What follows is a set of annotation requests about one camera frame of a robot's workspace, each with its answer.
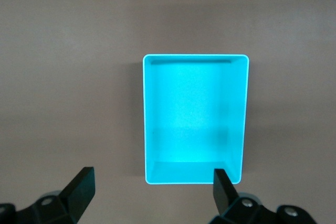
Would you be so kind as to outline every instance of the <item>tabletop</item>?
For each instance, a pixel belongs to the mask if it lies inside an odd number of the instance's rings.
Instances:
[[[0,202],[25,208],[93,166],[79,223],[208,223],[211,185],[145,182],[142,58],[245,54],[236,189],[334,222],[335,0],[0,3]]]

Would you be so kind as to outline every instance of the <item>open container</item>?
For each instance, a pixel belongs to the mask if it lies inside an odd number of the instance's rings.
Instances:
[[[148,184],[212,184],[215,168],[240,182],[248,65],[246,55],[143,58]]]

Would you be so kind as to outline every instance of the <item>screw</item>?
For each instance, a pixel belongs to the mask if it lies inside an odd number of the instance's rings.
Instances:
[[[244,205],[245,207],[251,207],[251,206],[253,206],[252,201],[250,201],[249,199],[243,199],[243,200],[241,201],[241,203],[243,203],[243,205]]]
[[[295,211],[294,208],[291,208],[291,207],[286,207],[285,208],[285,212],[286,214],[288,214],[289,216],[293,216],[293,217],[296,217],[298,215],[298,212]]]
[[[53,198],[46,198],[41,202],[42,206],[46,206],[48,204],[50,204],[53,201]]]

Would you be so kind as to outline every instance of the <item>cyan plastic bin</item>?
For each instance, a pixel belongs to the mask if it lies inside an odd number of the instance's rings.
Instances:
[[[148,184],[212,184],[214,168],[240,182],[248,65],[246,55],[143,58]]]

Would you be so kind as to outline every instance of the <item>plastic bin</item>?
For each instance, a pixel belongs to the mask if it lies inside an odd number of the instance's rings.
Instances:
[[[212,184],[214,168],[240,182],[248,65],[246,55],[143,58],[148,184]]]

